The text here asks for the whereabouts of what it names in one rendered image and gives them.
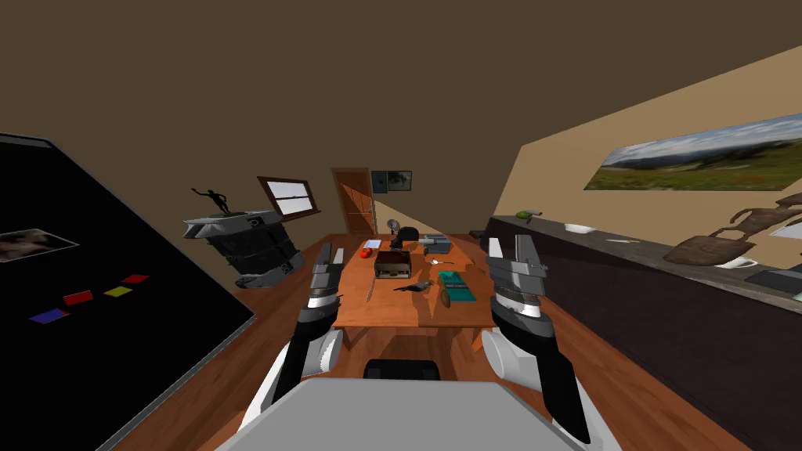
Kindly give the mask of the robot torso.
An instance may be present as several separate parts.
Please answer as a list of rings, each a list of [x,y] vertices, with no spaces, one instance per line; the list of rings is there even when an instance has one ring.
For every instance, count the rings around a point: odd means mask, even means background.
[[[488,381],[314,377],[216,451],[583,451]]]

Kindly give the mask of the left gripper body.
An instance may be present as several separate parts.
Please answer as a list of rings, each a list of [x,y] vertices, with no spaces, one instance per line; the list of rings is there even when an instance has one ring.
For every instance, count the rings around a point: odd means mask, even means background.
[[[343,267],[342,263],[314,265],[312,267],[310,299],[336,295]]]

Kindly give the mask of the brown framed window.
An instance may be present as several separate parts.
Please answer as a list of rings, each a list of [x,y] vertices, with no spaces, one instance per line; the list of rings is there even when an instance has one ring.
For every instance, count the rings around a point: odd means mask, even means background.
[[[257,180],[269,198],[281,222],[289,222],[320,213],[309,183],[300,179],[267,178]]]

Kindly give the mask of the large black screen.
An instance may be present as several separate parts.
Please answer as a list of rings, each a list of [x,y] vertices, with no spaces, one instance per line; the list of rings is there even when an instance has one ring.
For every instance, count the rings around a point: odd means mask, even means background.
[[[0,133],[0,451],[100,451],[252,319],[53,143]]]

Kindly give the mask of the black grey cabinet with statue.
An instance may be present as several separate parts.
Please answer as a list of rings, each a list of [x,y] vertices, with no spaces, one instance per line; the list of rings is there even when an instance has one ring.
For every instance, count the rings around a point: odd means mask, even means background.
[[[238,272],[237,287],[275,287],[304,265],[275,211],[230,211],[221,193],[193,191],[212,199],[221,213],[187,220],[183,236],[205,239],[220,253]]]

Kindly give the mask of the brown box radio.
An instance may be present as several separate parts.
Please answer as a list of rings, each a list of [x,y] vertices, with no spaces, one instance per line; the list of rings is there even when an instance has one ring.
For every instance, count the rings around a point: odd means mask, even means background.
[[[409,251],[379,251],[374,262],[376,279],[409,279],[411,259]]]

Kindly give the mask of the teal book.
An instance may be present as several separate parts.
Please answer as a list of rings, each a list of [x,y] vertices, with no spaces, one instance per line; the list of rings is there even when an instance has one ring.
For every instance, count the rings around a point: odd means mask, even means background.
[[[475,303],[477,301],[459,272],[439,271],[438,284],[439,290],[444,289],[449,293],[450,304]]]

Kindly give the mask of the dark long sideboard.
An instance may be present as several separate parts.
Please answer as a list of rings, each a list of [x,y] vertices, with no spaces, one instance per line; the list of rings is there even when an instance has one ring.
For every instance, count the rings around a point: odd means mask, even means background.
[[[802,303],[753,269],[674,265],[668,246],[493,216],[507,258],[533,239],[546,295],[751,451],[802,451]]]

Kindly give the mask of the wide meadow landscape picture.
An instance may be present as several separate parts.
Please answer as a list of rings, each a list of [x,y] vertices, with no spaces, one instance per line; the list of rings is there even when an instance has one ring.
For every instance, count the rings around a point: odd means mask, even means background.
[[[802,114],[614,149],[586,185],[608,191],[782,191],[802,178]]]

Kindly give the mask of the brown wooden door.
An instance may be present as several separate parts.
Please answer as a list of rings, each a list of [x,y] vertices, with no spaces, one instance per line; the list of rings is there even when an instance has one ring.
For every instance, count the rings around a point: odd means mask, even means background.
[[[347,232],[376,234],[370,171],[367,168],[332,168],[331,172]]]

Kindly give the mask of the orange wooden table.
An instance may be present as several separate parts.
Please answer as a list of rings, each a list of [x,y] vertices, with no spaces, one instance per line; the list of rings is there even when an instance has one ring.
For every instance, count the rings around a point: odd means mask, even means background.
[[[450,236],[450,253],[424,254],[417,241],[407,241],[403,249],[410,252],[411,277],[409,279],[376,279],[374,291],[366,303],[368,288],[374,277],[376,257],[364,259],[359,251],[365,244],[359,241],[354,251],[347,255],[348,262],[342,270],[339,293],[341,307],[336,327],[422,327],[461,328],[478,334],[494,326],[490,317],[490,298],[493,283],[488,276],[479,241],[470,235]],[[453,262],[453,265],[432,265],[431,259]],[[444,308],[438,299],[439,271],[459,272],[475,295],[475,303],[453,303]],[[433,285],[423,292],[395,291],[413,283],[432,281]]]

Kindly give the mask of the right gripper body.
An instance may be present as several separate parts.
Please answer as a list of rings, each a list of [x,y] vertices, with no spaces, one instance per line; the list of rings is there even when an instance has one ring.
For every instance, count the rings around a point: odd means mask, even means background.
[[[526,296],[544,296],[547,266],[531,262],[516,262],[487,256],[493,291],[508,299]]]

